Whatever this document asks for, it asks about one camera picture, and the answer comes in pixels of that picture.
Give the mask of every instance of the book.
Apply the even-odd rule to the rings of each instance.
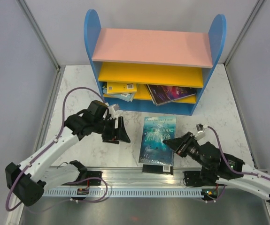
[[[134,83],[107,82],[107,94],[134,92],[137,92],[137,85]]]
[[[155,105],[163,105],[196,94],[195,88],[177,86],[147,85],[147,89]]]
[[[120,93],[120,94],[108,94],[107,89],[103,88],[102,92],[104,94],[110,95],[114,98],[119,98],[121,100],[131,102],[134,99],[135,93]]]
[[[162,141],[175,138],[175,116],[145,117],[139,163],[173,165],[173,150]]]

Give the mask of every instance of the pink shelf top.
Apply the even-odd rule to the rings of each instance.
[[[93,61],[212,68],[208,33],[103,28]]]

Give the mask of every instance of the cable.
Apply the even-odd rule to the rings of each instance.
[[[68,165],[68,163],[67,162],[62,162],[61,164],[59,164],[58,165],[58,167],[57,168],[59,168],[61,165],[63,165],[64,163],[66,163],[67,165]]]
[[[223,158],[223,160],[224,160],[224,163],[227,165],[227,167],[228,167],[233,173],[238,174],[238,175],[251,175],[251,176],[256,176],[256,177],[258,176],[257,173],[253,173],[253,172],[238,172],[238,171],[234,170],[233,168],[231,168],[231,166],[229,165],[228,160],[226,159],[226,157],[225,157],[225,155],[224,155],[224,152],[223,152],[223,150],[222,150],[222,147],[221,147],[221,144],[220,144],[220,141],[219,141],[219,137],[218,137],[217,132],[214,130],[214,128],[212,128],[212,127],[210,127],[210,126],[208,126],[208,128],[211,129],[211,130],[214,132],[215,137],[216,137],[216,139],[217,139],[219,151],[220,151],[220,154],[221,154],[221,156],[222,156],[222,158]],[[268,180],[268,181],[270,181],[270,178],[269,178],[269,177],[266,177],[266,176],[263,176],[263,175],[261,175],[261,177],[264,178],[264,179],[266,179],[266,180]]]
[[[215,203],[217,200],[219,200],[219,199],[224,195],[224,192],[225,192],[225,186],[226,186],[226,185],[224,185],[222,192],[220,193],[219,196],[217,196],[216,199],[214,199],[214,200],[209,200],[209,201],[205,201],[205,202],[206,202],[206,203]]]
[[[26,209],[32,214],[40,214],[40,213],[46,212],[47,210],[52,209],[53,207],[58,206],[58,205],[60,205],[60,204],[62,204],[64,202],[69,202],[69,201],[84,202],[84,203],[99,203],[102,199],[105,198],[105,196],[108,193],[108,184],[106,183],[106,181],[104,179],[99,178],[99,177],[89,177],[89,178],[86,178],[86,179],[83,179],[83,180],[80,180],[80,181],[69,182],[67,184],[79,184],[79,183],[83,183],[83,182],[89,181],[89,180],[100,180],[105,184],[106,191],[105,191],[104,195],[102,197],[100,197],[99,199],[96,199],[96,200],[86,200],[86,199],[84,199],[84,200],[73,200],[72,198],[70,198],[70,199],[62,200],[62,201],[60,201],[60,202],[58,202],[58,203],[56,203],[56,204],[42,210],[42,211],[39,211],[39,212],[34,212],[34,211],[30,210],[29,207],[26,207]]]
[[[58,135],[56,136],[56,139],[59,139],[59,137],[61,136],[62,132],[63,132],[63,129],[64,129],[64,122],[65,122],[65,105],[66,105],[66,101],[67,101],[67,98],[69,96],[70,93],[74,92],[75,90],[80,90],[80,89],[85,89],[85,90],[89,90],[89,91],[92,91],[93,93],[95,93],[102,101],[103,103],[106,103],[105,102],[105,99],[103,98],[103,96],[101,96],[100,94],[98,94],[96,91],[92,90],[91,88],[86,88],[86,87],[78,87],[78,88],[74,88],[72,90],[70,90],[65,98],[64,98],[64,101],[63,101],[63,107],[62,107],[62,124],[61,124],[61,128],[60,128],[60,131],[58,133]],[[47,145],[37,156],[35,156],[29,163],[29,165],[32,165],[41,155],[43,155],[48,149],[50,149],[50,147],[54,144],[55,142],[52,141],[49,145]],[[22,175],[25,173],[25,171],[30,167],[29,165],[27,165],[21,172],[20,174],[17,176],[16,180],[14,181],[12,187],[10,188],[9,190],[9,193],[8,193],[8,196],[7,196],[7,199],[6,199],[6,203],[5,203],[5,208],[8,212],[11,212],[13,210],[15,210],[19,205],[21,205],[22,202],[19,202],[16,206],[14,206],[13,208],[10,208],[9,207],[9,201],[10,201],[10,198],[11,198],[11,195],[18,183],[18,181],[20,180],[20,178],[22,177]]]

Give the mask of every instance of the blue bookshelf side panel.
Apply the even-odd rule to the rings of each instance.
[[[86,13],[85,22],[84,22],[84,41],[85,41],[87,55],[88,55],[88,58],[92,67],[92,71],[94,73],[94,77],[97,82],[99,92],[102,96],[102,82],[98,81],[102,62],[92,61],[92,56],[96,47],[100,30],[101,30],[101,25],[100,25],[97,12],[94,9],[89,9]]]
[[[211,69],[209,68],[203,68],[202,69],[202,76],[204,81],[204,87],[202,89],[198,89],[197,91],[197,99],[194,107],[192,108],[191,115],[193,114],[201,95],[203,94],[209,79],[211,75],[213,74],[213,71],[220,59],[220,56],[224,49],[224,43],[225,43],[225,36],[226,36],[226,30],[227,30],[227,23],[225,16],[223,14],[218,14],[209,29],[208,35],[209,35],[209,42],[210,42],[210,49],[211,49],[211,57],[213,62],[213,67]]]
[[[161,114],[176,114],[176,115],[190,115],[193,104],[186,103],[168,103],[165,105],[156,106],[152,101],[133,100],[126,102],[121,99],[105,97],[109,105],[118,104],[121,110],[139,111],[148,113],[161,113]]]

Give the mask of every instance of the yellow shelf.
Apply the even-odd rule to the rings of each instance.
[[[202,88],[201,68],[103,62],[99,81]]]
[[[108,98],[111,98],[112,97],[112,96],[107,95],[107,94],[103,94],[103,96],[104,97],[108,97]],[[146,88],[146,86],[144,84],[138,85],[137,92],[136,92],[136,94],[134,96],[134,99],[137,99],[137,100],[147,100],[147,101],[151,101],[152,100],[152,98],[149,95],[149,92],[148,92],[148,90],[147,90],[147,88]],[[193,95],[193,96],[189,96],[189,97],[186,97],[186,98],[183,98],[183,99],[174,101],[174,102],[195,104],[196,103],[196,98],[195,98],[195,95]]]

